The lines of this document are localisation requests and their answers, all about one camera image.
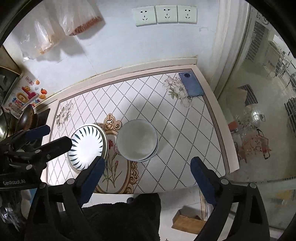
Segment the left white wall socket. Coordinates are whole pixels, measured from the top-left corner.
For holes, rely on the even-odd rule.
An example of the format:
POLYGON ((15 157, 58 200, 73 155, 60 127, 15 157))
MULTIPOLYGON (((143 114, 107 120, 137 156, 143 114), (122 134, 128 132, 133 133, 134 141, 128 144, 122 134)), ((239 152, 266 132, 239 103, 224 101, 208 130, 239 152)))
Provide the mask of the left white wall socket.
POLYGON ((153 25, 157 23, 154 6, 133 8, 132 14, 137 27, 153 25))

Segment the white bowl with red roses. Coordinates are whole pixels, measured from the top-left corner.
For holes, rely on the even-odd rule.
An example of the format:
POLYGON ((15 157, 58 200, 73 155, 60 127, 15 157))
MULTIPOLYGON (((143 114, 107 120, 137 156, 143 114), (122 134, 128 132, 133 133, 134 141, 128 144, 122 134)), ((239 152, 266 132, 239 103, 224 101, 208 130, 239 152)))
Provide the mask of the white bowl with red roses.
POLYGON ((158 151, 158 148, 159 148, 159 134, 158 134, 158 131, 156 131, 156 135, 157 135, 157 145, 156 145, 156 148, 154 149, 154 151, 152 152, 152 154, 150 156, 148 156, 147 158, 145 158, 143 160, 140 160, 139 162, 146 162, 146 161, 152 159, 157 154, 157 151, 158 151))

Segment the white wall socket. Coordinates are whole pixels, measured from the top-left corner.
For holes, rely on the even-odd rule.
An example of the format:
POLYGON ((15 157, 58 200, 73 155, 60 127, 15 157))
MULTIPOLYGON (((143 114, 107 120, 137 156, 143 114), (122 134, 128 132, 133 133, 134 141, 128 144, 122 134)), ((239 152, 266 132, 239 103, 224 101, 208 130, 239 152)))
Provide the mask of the white wall socket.
POLYGON ((154 6, 133 8, 132 14, 137 27, 153 25, 157 23, 154 6))
POLYGON ((157 22, 159 24, 177 23, 178 14, 176 5, 157 5, 155 6, 157 22))
POLYGON ((195 6, 177 5, 179 23, 197 23, 197 8, 195 6))

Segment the blue leaf pattern plate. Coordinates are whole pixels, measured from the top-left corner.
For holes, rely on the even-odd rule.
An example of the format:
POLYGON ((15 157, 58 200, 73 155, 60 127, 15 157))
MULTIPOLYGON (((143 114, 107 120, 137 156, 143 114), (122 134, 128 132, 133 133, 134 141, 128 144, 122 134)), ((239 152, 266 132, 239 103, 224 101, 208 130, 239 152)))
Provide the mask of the blue leaf pattern plate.
POLYGON ((98 156, 92 125, 84 125, 74 132, 71 137, 72 148, 68 151, 68 160, 77 171, 87 169, 98 156))

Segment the clear plastic bag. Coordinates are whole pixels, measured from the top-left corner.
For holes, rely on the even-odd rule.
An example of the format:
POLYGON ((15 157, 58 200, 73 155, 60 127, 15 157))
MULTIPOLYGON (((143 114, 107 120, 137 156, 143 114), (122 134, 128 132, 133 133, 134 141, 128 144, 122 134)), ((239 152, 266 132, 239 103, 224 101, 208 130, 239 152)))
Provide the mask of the clear plastic bag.
POLYGON ((34 60, 51 51, 65 37, 50 16, 31 15, 21 22, 19 46, 24 61, 34 60))

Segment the middle white wall socket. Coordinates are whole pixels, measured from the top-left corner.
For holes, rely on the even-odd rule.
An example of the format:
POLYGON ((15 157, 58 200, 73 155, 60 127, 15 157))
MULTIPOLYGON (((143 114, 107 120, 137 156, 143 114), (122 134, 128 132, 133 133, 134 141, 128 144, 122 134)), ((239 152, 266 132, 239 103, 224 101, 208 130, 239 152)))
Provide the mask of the middle white wall socket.
POLYGON ((157 5, 155 6, 157 22, 159 24, 177 23, 178 14, 176 5, 157 5))

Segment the blue smartphone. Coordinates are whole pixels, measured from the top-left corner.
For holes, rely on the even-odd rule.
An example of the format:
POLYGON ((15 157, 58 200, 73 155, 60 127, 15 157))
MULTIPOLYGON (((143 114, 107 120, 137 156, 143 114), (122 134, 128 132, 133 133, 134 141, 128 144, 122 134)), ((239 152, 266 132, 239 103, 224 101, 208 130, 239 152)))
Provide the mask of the blue smartphone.
POLYGON ((204 95, 204 90, 195 74, 192 71, 179 72, 179 77, 187 90, 189 97, 204 95))

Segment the right white wall socket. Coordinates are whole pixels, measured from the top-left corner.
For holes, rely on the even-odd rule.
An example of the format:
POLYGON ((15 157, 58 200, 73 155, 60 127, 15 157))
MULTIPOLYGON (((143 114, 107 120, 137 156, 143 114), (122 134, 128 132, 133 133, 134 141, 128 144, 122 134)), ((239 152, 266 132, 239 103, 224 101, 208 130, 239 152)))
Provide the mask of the right white wall socket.
POLYGON ((179 23, 197 23, 197 8, 195 6, 177 5, 179 23))

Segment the white plate underneath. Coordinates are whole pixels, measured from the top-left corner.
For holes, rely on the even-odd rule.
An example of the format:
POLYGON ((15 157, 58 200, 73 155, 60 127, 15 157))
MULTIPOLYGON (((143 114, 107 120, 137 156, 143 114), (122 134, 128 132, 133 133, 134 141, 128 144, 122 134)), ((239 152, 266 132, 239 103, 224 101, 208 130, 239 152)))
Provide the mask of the white plate underneath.
POLYGON ((98 156, 106 160, 108 155, 108 148, 109 148, 107 135, 102 127, 98 125, 92 125, 92 127, 93 127, 93 137, 95 140, 95 147, 97 148, 97 154, 98 156))

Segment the black gas stove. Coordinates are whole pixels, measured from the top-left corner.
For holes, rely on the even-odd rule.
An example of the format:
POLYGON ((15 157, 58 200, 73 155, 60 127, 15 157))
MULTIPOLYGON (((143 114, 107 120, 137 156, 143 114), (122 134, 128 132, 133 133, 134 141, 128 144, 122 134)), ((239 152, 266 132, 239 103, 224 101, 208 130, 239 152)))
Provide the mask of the black gas stove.
POLYGON ((35 113, 33 116, 31 129, 46 125, 49 113, 50 113, 50 109, 46 109, 39 114, 35 113))

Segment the steel pot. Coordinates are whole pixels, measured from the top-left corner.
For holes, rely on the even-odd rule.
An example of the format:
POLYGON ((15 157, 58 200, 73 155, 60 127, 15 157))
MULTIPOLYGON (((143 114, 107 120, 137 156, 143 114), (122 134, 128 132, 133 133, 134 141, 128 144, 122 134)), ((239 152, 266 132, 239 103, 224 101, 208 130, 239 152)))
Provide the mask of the steel pot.
POLYGON ((0 140, 2 141, 11 135, 11 115, 7 112, 3 112, 0 121, 0 140))

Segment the plastic bag with red contents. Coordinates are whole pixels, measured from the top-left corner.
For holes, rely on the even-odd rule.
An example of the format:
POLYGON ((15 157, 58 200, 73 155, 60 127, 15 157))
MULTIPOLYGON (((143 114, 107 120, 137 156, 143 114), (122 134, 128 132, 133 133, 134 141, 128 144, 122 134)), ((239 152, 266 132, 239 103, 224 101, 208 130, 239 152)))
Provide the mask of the plastic bag with red contents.
POLYGON ((49 1, 53 28, 64 36, 76 36, 102 22, 89 1, 49 1))

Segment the dark wok pan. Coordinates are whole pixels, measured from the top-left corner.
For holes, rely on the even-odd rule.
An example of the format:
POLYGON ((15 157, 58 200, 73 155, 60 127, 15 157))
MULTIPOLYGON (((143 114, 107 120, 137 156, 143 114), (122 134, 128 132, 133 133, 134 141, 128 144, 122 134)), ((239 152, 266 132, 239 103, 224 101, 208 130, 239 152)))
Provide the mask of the dark wok pan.
POLYGON ((31 104, 29 104, 22 112, 18 123, 16 124, 16 132, 22 130, 32 130, 37 126, 38 115, 34 112, 31 104))

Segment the white bowl with black rim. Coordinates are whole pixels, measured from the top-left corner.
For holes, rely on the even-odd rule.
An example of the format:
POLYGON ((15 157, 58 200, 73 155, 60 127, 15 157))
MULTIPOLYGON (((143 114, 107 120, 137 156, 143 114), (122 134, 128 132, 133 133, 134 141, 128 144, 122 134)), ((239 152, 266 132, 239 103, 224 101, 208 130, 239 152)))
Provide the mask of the white bowl with black rim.
POLYGON ((146 120, 128 121, 120 128, 116 138, 121 156, 134 162, 150 156, 156 145, 156 129, 146 120))

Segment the patterned floral table mat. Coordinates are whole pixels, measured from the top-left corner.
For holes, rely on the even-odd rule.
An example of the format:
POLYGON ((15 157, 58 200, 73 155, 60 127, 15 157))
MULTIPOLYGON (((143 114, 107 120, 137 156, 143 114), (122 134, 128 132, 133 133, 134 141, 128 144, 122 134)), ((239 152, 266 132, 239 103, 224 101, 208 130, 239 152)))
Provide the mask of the patterned floral table mat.
POLYGON ((133 194, 195 185, 190 172, 199 157, 216 175, 227 157, 205 94, 189 97, 187 72, 121 81, 68 97, 58 104, 51 140, 70 137, 70 152, 48 164, 47 181, 58 185, 87 168, 103 149, 105 170, 95 192, 133 194))

